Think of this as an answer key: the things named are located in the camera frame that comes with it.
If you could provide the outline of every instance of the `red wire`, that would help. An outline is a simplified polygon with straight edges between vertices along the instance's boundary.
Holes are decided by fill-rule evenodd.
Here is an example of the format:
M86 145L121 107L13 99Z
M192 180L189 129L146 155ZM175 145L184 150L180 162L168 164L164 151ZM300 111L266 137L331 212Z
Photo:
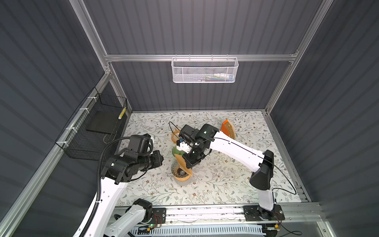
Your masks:
M158 224L158 219L157 219L157 216L156 215L154 215L155 216L155 226L154 226L154 228L157 226L157 224Z
M162 225L162 218L161 218L161 216L159 216L159 215L157 215L158 217L159 217L159 219L161 220L161 225Z

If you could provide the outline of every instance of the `black cable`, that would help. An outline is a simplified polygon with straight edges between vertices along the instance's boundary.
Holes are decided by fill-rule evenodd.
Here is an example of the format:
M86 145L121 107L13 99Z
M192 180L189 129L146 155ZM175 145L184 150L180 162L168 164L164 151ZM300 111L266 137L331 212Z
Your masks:
M171 121L168 122L168 126L170 127L172 134L174 134L177 138L180 139L180 137L178 137L178 136L174 133L174 131L172 130L170 123L172 123L172 124L176 127L177 130L181 131L181 129L179 129L179 128L178 128L173 122L171 122Z
M129 235L130 237L135 237L132 233L130 233L130 231L128 232L128 235Z
M137 180L137 179L141 178L142 176L144 176L146 173L147 173L147 171L145 171L145 173L143 173L143 174L142 174L140 177L138 177L138 178L135 178L135 179L131 179L130 181L135 181L135 180Z
M253 153L253 152L247 150L246 148L243 148L242 146L240 146L240 145L238 145L238 144L236 144L236 143L234 143L234 142L232 142L232 141L229 141L229 140L227 140L227 139L223 139L223 138L220 138L220 137L213 137L213 138L218 138L218 139L221 139L221 140L225 140L225 141L227 141L227 142L230 142L231 144L234 144L234 145L236 145L236 146L238 146L238 147L240 147L240 148L242 148L242 149L244 149L244 150L250 152L250 153L253 154L253 155L258 156L257 154L255 154L255 153ZM284 191L286 191L286 192L289 192L290 194L293 194L293 195L296 195L296 194L297 194L295 187L292 185L292 183L291 183L290 180L287 178L287 176L283 173L283 171L282 171L281 169L279 169L279 167L277 167L273 162L271 162L271 161L269 161L269 160L267 160L267 159L265 159L265 158L263 158L263 157L260 157L260 156L258 156L258 157L264 159L264 160L267 161L268 163L270 163L270 164L272 164L273 166L275 166L275 167L276 167L276 168L282 173L282 175L286 178L286 180L290 183L290 185L292 186L292 188L293 188L293 190L295 191L295 193L292 193L292 192L290 192L290 191L288 191L288 190L285 190L285 189L282 189L282 188L273 188L273 190L274 190L274 189L281 189L281 190L284 190Z
M88 230L89 226L91 225L93 218L95 217L97 208L99 207L99 201L100 201L100 196L101 196L101 164L102 164L102 161L103 161L103 156L104 156L105 151L112 144L114 144L114 143L116 143L118 141L124 140L124 139L129 139L129 138L130 137L122 137L122 138L116 139L114 141L111 141L110 143L107 144L107 146L101 152L99 163L97 165L97 175L96 175L97 193L96 193L96 202L94 204L94 207L92 208L91 214L89 215L88 221L87 221L86 225L83 227L83 230L81 231L79 237L84 237L84 235L87 233L87 230Z
M211 154L211 152L212 152L212 149L209 150L209 153L206 154L206 155L204 156L204 158L205 158L207 155Z
M278 237L283 237L283 236L286 236L286 235L289 235L289 234L294 234L294 235L302 235L302 234L303 234L303 232L301 232L301 231L289 231L289 230L287 230L286 227L283 226L283 224L280 224L280 225L281 225L286 231L288 231L289 233L284 234L284 235L281 235L281 236L278 236Z

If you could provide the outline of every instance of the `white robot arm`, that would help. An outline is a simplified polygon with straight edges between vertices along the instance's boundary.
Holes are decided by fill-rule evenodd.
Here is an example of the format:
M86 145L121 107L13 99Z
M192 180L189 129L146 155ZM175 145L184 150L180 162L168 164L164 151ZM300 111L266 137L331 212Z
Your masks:
M269 220L274 216L273 209L276 203L271 185L274 168L273 152L269 150L265 152L254 150L231 139L222 131L209 124L205 124L200 130L185 125L179 137L180 140L177 141L177 146L186 152L183 158L188 169L197 165L205 158L204 151L207 148L227 154L248 167L253 172L250 184L258 192L259 216L265 220Z
M111 142L107 147L122 139L130 139L129 145L118 154L109 157L101 173L98 173L100 195L96 193L74 237L124 237L138 223L148 222L152 217L152 204L138 199L122 217L111 226L106 226L117 200L128 182L133 181L132 176L138 171L146 173L147 170L160 167L163 162L160 152L153 151L153 141L149 134L121 138Z
M268 157L268 154L265 154L265 152L254 150L248 146L245 146L244 144L231 139L222 131L218 131L213 138L215 138L215 140L210 143L210 149L227 154L231 158L244 164L254 173L261 169L265 155L266 158ZM252 185L257 188L259 206L265 210L272 211L274 208L273 186L271 184L272 176L270 177L268 174L267 178L269 178L269 187L262 187L262 184L264 183L261 183L258 180L253 180L251 182L257 182L256 184Z

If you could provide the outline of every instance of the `floral patterned surface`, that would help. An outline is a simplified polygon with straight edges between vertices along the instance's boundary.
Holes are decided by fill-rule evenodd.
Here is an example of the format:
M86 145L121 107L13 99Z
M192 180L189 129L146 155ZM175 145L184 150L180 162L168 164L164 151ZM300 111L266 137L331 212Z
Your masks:
M188 124L200 129L206 123L221 128L226 119L234 124L237 141L257 150L273 151L275 165L290 178L260 111L132 113L125 136L149 133L154 138L154 150L160 150L164 161L161 167L149 170L139 180L130 182L117 206L131 205L138 198L146 199L153 205L166 206L257 203L257 191L249 183L249 169L218 151L213 151L193 168L195 182L187 186L178 185L171 173L171 164L176 159L171 154L175 144L171 140L169 121L178 127ZM127 144L128 140L125 140L120 149L127 147ZM273 186L293 191L277 169L274 169ZM274 192L277 202L300 202L298 195L282 190Z

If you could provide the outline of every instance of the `item in basket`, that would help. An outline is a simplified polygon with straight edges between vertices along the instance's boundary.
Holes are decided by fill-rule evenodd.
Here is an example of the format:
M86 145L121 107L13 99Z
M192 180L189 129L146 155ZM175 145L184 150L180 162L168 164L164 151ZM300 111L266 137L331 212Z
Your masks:
M103 134L113 134L119 127L121 120L118 119L119 114L103 111L96 111L86 130L89 132L98 132Z

